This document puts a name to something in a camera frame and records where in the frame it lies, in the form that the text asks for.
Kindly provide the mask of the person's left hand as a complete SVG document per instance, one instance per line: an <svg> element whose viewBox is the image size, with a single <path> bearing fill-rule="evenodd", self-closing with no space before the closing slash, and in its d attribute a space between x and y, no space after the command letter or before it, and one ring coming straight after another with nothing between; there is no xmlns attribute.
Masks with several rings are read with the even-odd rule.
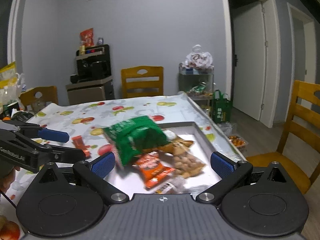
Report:
<svg viewBox="0 0 320 240"><path fill-rule="evenodd" d="M15 181L16 171L20 171L19 166L12 166L10 163L7 163L1 160L1 191L6 193L10 188L10 185Z"/></svg>

